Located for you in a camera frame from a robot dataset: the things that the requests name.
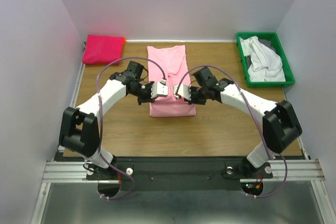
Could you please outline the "light pink t shirt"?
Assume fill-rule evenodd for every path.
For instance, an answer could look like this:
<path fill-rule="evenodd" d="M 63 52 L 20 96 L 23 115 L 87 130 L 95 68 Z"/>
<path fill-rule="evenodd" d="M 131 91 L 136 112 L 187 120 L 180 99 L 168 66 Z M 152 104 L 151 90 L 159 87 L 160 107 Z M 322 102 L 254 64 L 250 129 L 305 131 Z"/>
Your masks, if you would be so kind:
<path fill-rule="evenodd" d="M 177 99 L 174 96 L 173 87 L 183 79 L 183 84 L 191 83 L 186 62 L 186 49 L 184 45 L 171 48 L 147 47 L 148 58 L 158 63 L 164 70 L 166 85 L 169 88 L 167 97 L 158 97 L 155 102 L 150 103 L 149 115 L 154 118 L 195 116 L 195 105 L 189 105 L 184 99 Z"/>

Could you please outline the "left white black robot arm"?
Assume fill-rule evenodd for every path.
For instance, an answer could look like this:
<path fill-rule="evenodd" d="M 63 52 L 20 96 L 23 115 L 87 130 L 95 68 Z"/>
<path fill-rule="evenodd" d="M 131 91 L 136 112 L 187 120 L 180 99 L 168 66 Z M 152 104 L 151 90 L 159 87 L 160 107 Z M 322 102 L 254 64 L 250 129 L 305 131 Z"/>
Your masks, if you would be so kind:
<path fill-rule="evenodd" d="M 130 61 L 127 69 L 110 76 L 103 87 L 97 86 L 96 93 L 85 103 L 64 110 L 59 134 L 60 146 L 80 154 L 99 167 L 106 179 L 116 173 L 132 179 L 131 169 L 125 172 L 115 165 L 116 157 L 102 148 L 103 116 L 119 100 L 128 94 L 134 95 L 138 103 L 154 102 L 159 95 L 166 95 L 166 82 L 141 83 L 144 66 Z"/>

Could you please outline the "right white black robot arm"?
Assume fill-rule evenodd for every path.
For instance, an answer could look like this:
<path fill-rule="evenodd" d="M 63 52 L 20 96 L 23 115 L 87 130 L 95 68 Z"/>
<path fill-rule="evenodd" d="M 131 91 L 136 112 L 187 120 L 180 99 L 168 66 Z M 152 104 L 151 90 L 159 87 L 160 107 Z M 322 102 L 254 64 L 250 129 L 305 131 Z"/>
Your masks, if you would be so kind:
<path fill-rule="evenodd" d="M 205 105 L 207 100 L 213 100 L 252 117 L 261 142 L 244 157 L 241 165 L 244 175 L 253 177 L 258 174 L 266 162 L 280 155 L 302 134 L 302 127 L 290 102 L 275 102 L 254 95 L 242 89 L 231 76 L 218 80 L 210 71 L 210 66 L 201 66 L 193 76 L 198 83 L 196 87 L 180 83 L 174 91 L 188 104 Z"/>

